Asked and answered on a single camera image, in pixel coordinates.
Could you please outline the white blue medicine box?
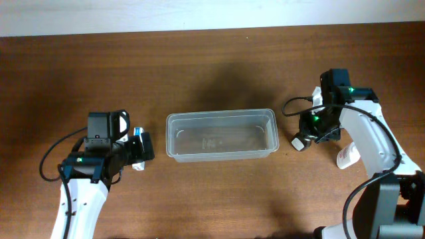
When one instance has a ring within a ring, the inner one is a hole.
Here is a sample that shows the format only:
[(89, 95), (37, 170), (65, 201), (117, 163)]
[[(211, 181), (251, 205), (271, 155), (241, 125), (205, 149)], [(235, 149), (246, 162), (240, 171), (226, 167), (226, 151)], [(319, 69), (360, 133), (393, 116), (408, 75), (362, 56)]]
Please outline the white blue medicine box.
[[(140, 136), (144, 132), (144, 129), (142, 127), (134, 127), (133, 134)], [(145, 163), (134, 163), (132, 165), (132, 169), (136, 171), (143, 171), (145, 169)]]

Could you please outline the dark bottle white cap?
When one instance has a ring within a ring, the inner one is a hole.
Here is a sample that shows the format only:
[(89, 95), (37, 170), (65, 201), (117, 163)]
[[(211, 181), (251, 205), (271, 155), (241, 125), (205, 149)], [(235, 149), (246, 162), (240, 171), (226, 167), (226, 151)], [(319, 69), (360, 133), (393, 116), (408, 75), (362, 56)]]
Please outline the dark bottle white cap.
[(305, 151), (311, 146), (311, 139), (308, 138), (305, 134), (298, 132), (293, 136), (291, 145), (297, 151)]

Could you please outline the white spray bottle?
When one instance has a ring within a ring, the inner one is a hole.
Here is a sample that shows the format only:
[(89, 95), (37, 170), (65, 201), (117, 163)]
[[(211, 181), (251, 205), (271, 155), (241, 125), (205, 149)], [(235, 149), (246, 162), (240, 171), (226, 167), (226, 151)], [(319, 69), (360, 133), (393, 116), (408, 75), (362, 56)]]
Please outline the white spray bottle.
[(348, 146), (344, 147), (337, 154), (336, 163), (338, 168), (346, 169), (347, 167), (355, 164), (361, 158), (358, 149), (354, 142), (350, 143)]

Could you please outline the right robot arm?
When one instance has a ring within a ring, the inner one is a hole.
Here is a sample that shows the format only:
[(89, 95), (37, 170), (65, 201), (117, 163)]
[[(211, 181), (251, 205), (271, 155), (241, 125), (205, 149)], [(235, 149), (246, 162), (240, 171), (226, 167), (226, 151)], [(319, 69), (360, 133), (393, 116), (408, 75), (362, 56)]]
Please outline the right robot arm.
[(292, 145), (303, 151), (338, 140), (345, 129), (368, 179), (347, 198), (342, 223), (316, 228), (314, 238), (423, 238), (424, 173), (391, 133), (376, 94), (353, 87), (345, 69), (324, 72), (320, 82), (309, 97), (313, 107), (299, 114)]

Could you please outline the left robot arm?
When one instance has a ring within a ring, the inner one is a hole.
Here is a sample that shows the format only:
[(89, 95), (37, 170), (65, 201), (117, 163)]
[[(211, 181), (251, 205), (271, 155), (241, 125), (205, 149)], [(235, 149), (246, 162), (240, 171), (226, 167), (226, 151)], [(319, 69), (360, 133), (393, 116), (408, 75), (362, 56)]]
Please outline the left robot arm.
[(125, 167), (136, 171), (155, 154), (150, 134), (141, 127), (130, 131), (129, 113), (91, 112), (87, 135), (80, 138), (58, 165), (60, 204), (52, 238), (92, 238), (112, 185)]

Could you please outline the clear plastic container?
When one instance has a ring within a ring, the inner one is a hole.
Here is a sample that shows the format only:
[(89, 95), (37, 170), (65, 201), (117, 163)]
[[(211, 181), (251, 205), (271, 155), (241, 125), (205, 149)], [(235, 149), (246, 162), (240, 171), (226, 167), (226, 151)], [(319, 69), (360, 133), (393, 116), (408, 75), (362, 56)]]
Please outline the clear plastic container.
[(280, 146), (268, 108), (170, 114), (165, 134), (166, 152), (178, 163), (265, 158)]

